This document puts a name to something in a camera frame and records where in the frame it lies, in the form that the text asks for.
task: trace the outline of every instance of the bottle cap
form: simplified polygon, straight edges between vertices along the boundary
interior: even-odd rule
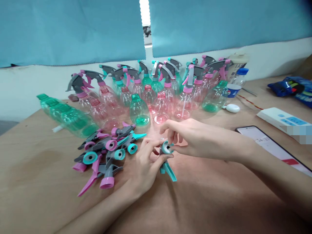
[[[46,102],[45,102],[48,106],[50,106],[50,107],[54,107],[54,106],[56,106],[57,104],[59,104],[59,102],[57,101],[57,100],[55,100],[55,99],[49,99],[49,100],[47,100]]]
[[[123,93],[125,93],[125,92],[128,92],[128,91],[129,91],[129,89],[128,89],[128,87],[127,87],[127,86],[125,86],[125,87],[122,87],[122,88],[121,88],[121,91],[122,91]]]
[[[248,71],[249,71],[248,68],[239,68],[237,70],[236,74],[238,74],[238,75],[246,75]]]
[[[145,90],[146,91],[151,91],[152,90],[152,86],[150,84],[145,85]]]
[[[39,94],[36,96],[39,100],[42,100],[42,99],[45,99],[45,98],[48,98],[49,96],[46,95],[46,94]]]

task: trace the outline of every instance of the blue curtain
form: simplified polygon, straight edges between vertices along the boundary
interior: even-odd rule
[[[139,0],[0,2],[0,67],[145,59]]]
[[[153,56],[200,53],[312,36],[304,0],[149,0]]]

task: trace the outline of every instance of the bottle label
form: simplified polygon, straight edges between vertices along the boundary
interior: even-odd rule
[[[234,98],[238,92],[241,90],[241,86],[237,84],[228,84],[227,85],[228,89],[228,98]]]

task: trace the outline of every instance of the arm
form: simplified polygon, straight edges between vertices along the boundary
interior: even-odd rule
[[[160,166],[172,154],[163,154],[154,163],[150,161],[152,152],[159,155],[154,147],[164,140],[144,138],[140,151],[136,154],[134,175],[115,193],[104,199],[90,210],[61,228],[58,234],[102,234],[132,203],[138,200],[153,185]]]
[[[245,165],[298,215],[312,222],[312,178],[272,156],[251,138],[194,119],[166,121],[160,134],[167,129],[169,144],[183,139],[188,143],[172,146],[173,150]]]

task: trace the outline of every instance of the white wall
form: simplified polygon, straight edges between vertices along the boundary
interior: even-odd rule
[[[228,57],[242,50],[250,55],[250,62],[246,65],[250,69],[247,78],[249,80],[261,79],[275,75],[288,74],[294,71],[302,61],[312,53],[312,37],[288,42],[266,43],[243,48],[211,51],[189,55],[172,56],[183,64],[192,58],[202,60],[206,54],[215,59]],[[151,60],[163,61],[167,57],[154,58],[152,47],[146,47],[145,63],[152,68]],[[122,61],[103,63],[116,67],[117,63],[123,63],[138,69],[137,61]],[[22,121],[40,108],[37,94],[47,95],[59,99],[66,99],[71,92],[65,92],[72,73],[78,73],[80,69],[102,72],[97,64],[77,66],[25,66],[0,69],[1,90],[0,120]],[[92,85],[98,90],[96,81]],[[110,85],[111,79],[105,82]]]

